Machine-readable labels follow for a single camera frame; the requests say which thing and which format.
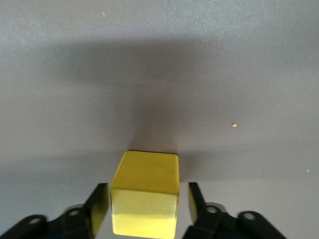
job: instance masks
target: yellow cube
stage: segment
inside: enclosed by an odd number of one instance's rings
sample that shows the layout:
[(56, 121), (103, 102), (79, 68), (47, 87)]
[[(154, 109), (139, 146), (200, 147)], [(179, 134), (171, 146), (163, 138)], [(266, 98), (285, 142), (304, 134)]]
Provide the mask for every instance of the yellow cube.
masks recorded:
[(111, 185), (113, 233), (173, 239), (179, 198), (178, 156), (127, 151)]

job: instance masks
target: round metal joint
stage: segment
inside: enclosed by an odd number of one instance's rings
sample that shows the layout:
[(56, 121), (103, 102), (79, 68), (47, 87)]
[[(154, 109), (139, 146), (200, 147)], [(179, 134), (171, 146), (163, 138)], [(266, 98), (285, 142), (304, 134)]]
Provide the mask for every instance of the round metal joint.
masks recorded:
[(255, 220), (255, 216), (252, 215), (251, 213), (244, 213), (243, 216), (244, 216), (244, 218), (246, 218), (248, 220), (251, 220), (251, 221)]
[(78, 214), (79, 214), (79, 211), (78, 210), (74, 210), (74, 211), (69, 213), (69, 216), (72, 217), (72, 216), (75, 216), (75, 215), (78, 215)]
[(33, 224), (37, 224), (41, 221), (41, 218), (34, 218), (32, 220), (29, 221), (29, 224), (30, 225), (33, 225)]
[(218, 212), (218, 210), (215, 207), (212, 207), (212, 206), (207, 207), (206, 211), (208, 211), (209, 213), (217, 213)]

